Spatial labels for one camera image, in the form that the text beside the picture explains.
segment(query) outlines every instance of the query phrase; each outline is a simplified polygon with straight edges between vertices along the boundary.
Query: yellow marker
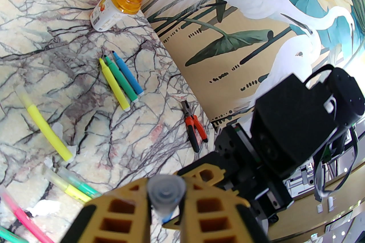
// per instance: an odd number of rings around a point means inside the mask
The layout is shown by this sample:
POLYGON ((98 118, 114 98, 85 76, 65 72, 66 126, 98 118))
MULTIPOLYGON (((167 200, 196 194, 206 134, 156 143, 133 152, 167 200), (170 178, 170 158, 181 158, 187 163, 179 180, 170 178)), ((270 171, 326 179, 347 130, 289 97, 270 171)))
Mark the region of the yellow marker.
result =
POLYGON ((113 76, 110 68, 107 67, 107 65, 104 63, 104 61, 99 58, 100 65, 102 66, 102 72, 104 77, 107 79, 107 82, 109 86, 112 88, 112 91, 117 98, 120 106, 124 111, 129 111, 131 108, 129 106, 129 103, 127 99, 125 98, 123 92, 121 91, 117 81, 115 80, 115 77, 113 76))
POLYGON ((79 191, 76 187, 72 186, 65 180, 63 180, 60 176, 58 176, 55 172, 53 172, 51 169, 44 167, 43 173, 45 178, 57 186, 60 190, 62 190, 67 195, 73 197, 78 202, 84 204, 91 200, 89 196, 87 196, 85 193, 79 191))
POLYGON ((24 107, 28 111, 29 115, 39 127, 40 131, 50 142, 50 144, 55 148, 55 150, 60 154, 60 156, 68 162, 72 159, 72 153, 64 145, 64 143, 59 139, 59 137, 51 129, 47 121, 43 118, 42 114, 39 112, 38 108, 29 98, 28 93, 23 86, 19 85, 15 88, 15 93, 18 95, 19 99, 22 101, 24 107))

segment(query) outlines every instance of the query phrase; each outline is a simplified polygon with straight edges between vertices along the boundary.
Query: wall mural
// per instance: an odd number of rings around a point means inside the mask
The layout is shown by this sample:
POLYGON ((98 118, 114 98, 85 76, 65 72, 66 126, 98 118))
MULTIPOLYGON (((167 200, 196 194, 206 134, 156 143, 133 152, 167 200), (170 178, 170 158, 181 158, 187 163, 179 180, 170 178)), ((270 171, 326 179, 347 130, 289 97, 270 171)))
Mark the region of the wall mural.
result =
POLYGON ((215 125, 291 72, 365 75, 364 0, 147 0, 143 12, 215 125))

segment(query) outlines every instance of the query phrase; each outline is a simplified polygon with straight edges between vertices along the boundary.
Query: marble table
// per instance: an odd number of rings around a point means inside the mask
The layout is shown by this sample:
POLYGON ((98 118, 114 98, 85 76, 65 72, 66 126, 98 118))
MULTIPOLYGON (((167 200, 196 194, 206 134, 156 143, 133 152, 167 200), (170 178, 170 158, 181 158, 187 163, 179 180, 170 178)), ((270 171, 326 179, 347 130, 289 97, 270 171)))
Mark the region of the marble table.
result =
MULTIPOLYGON (((214 131, 168 52, 142 13, 108 32, 89 22, 98 0, 0 0, 0 183, 22 208, 60 201, 60 210, 34 221, 59 242, 82 205, 49 184, 41 169, 55 154, 13 92, 23 84, 76 157, 67 168, 106 192, 141 177, 173 173, 213 149, 214 131), (115 50, 145 90, 124 113, 100 73, 98 59, 115 50), (209 143, 195 154, 180 101, 188 100, 209 143)), ((0 204, 0 225, 37 240, 0 204)), ((152 242, 177 242, 156 218, 152 242)))

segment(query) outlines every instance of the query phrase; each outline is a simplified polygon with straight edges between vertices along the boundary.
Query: highlighter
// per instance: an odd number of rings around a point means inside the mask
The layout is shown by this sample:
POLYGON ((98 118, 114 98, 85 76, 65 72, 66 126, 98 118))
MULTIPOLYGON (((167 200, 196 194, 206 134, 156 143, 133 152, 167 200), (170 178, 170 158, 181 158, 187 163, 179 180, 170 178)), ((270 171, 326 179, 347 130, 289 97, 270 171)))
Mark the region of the highlighter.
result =
POLYGON ((133 87, 133 89, 136 91, 138 96, 142 96, 144 94, 142 87, 138 84, 136 78, 133 76, 132 72, 129 70, 127 65, 124 63, 124 61, 116 54, 115 51, 113 51, 113 55, 115 58, 115 62, 120 68, 123 75, 128 80, 129 84, 133 87))
POLYGON ((57 170, 57 174, 69 184, 72 184, 74 187, 76 187, 79 191, 85 193, 87 196, 90 196, 92 199, 96 199, 102 195, 100 192, 96 191, 94 188, 78 179, 75 174, 67 170, 65 167, 60 167, 57 170))
POLYGON ((123 76, 123 74, 119 71, 119 68, 116 66, 116 64, 113 63, 106 55, 104 55, 104 58, 108 68, 110 68, 110 71, 112 72, 118 84, 123 88, 124 92, 127 93, 129 99, 134 103, 138 102, 137 94, 134 93, 133 88, 128 83, 127 79, 123 76))
POLYGON ((12 232, 6 230, 0 226, 0 238, 9 241, 10 243, 29 243, 26 239, 20 238, 19 236, 13 234, 12 232))
POLYGON ((14 216, 35 236, 35 238, 37 238, 41 243, 54 243, 19 207, 4 185, 0 185, 0 197, 1 201, 5 202, 5 205, 7 205, 14 216))
POLYGON ((18 95, 19 99, 22 101, 22 104, 28 111, 29 115, 39 127, 40 131, 49 141, 49 143, 55 148, 55 150, 60 154, 60 156, 68 162, 73 158, 72 153, 68 148, 64 145, 64 143, 60 140, 60 138, 54 133, 51 129, 47 121, 44 119, 42 114, 39 112, 38 108, 31 101, 28 93, 24 89, 23 86, 19 85, 15 89, 15 93, 18 95))
POLYGON ((57 186, 60 190, 62 190, 67 195, 73 197, 78 202, 84 204, 91 200, 89 196, 79 191, 76 187, 72 186, 65 180, 63 180, 60 176, 58 176, 51 169, 44 167, 43 169, 44 177, 57 186))
POLYGON ((100 65, 102 66, 103 75, 107 79, 107 82, 108 82, 109 86, 111 87, 115 97, 117 98, 117 100, 120 104, 120 107, 122 107, 122 109, 124 111, 129 111, 131 109, 129 106, 129 103, 128 103, 127 99, 125 98, 123 92, 121 91, 112 72, 110 71, 110 68, 107 67, 107 65, 104 63, 104 61, 101 58, 99 58, 99 62, 100 62, 100 65))

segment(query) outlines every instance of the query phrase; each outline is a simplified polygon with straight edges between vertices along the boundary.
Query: pink marker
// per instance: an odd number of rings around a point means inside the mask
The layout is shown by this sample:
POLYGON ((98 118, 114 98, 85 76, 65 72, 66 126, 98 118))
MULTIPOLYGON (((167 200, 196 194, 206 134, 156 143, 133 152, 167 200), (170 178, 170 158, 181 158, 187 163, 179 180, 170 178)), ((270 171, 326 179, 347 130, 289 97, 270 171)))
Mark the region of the pink marker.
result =
POLYGON ((42 243, 54 243, 49 237, 47 237, 38 226, 26 215, 26 213, 19 207, 15 200, 11 197, 10 193, 3 185, 0 185, 0 197, 1 201, 5 202, 5 205, 12 211, 14 216, 42 243))

